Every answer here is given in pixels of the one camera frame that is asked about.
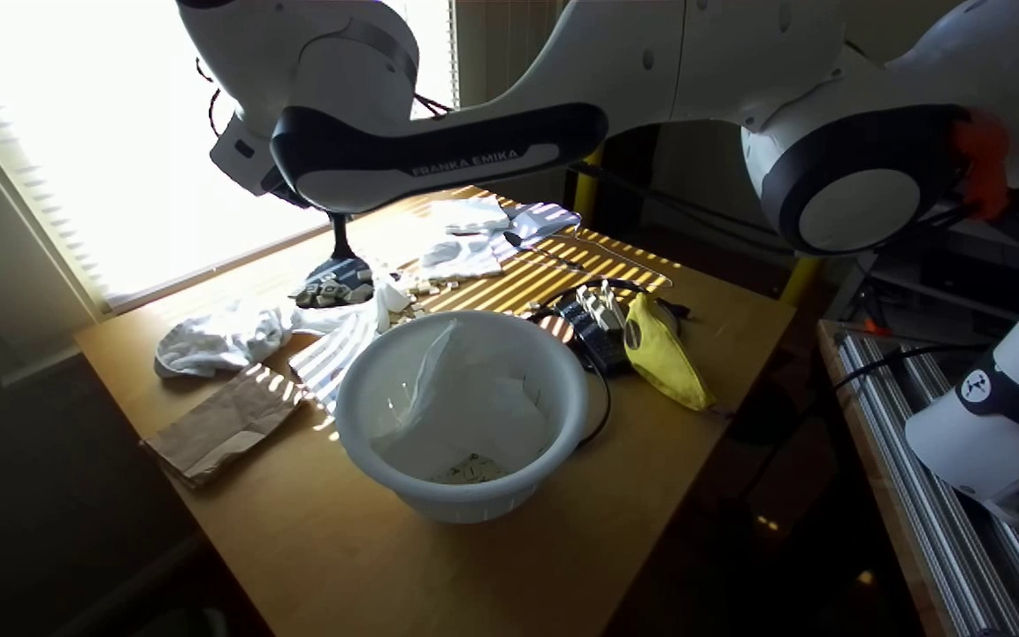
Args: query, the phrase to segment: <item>window blinds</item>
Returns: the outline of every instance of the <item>window blinds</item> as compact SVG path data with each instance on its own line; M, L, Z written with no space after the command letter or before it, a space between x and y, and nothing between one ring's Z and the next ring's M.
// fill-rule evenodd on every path
M416 88L457 101L453 0L394 5L422 43ZM325 222L211 165L211 90L170 0L0 0L0 168L99 309Z

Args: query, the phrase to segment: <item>banana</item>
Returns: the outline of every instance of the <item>banana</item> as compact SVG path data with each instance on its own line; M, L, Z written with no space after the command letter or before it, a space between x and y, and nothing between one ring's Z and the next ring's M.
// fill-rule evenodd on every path
M637 373L660 397L681 404L687 409L707 408L707 388L691 364L674 316L651 294L637 294L625 309L621 349Z

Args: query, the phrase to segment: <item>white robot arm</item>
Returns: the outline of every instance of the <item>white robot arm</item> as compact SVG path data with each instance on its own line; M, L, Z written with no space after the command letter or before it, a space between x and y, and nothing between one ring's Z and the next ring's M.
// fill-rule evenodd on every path
M1019 187L1019 0L963 3L885 67L847 50L836 0L568 0L507 94L434 120L409 120L416 43L379 0L178 3L243 104L211 160L338 214L670 120L740 125L765 214L799 252L875 247L934 204L1000 211ZM1019 524L1019 324L908 443Z

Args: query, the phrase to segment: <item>plastic bowl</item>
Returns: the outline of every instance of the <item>plastic bowl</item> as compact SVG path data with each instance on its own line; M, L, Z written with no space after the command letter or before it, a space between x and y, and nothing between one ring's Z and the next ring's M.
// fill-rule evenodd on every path
M587 404L580 360L546 327L442 311L379 336L346 368L336 428L349 461L427 520L481 524L568 461Z

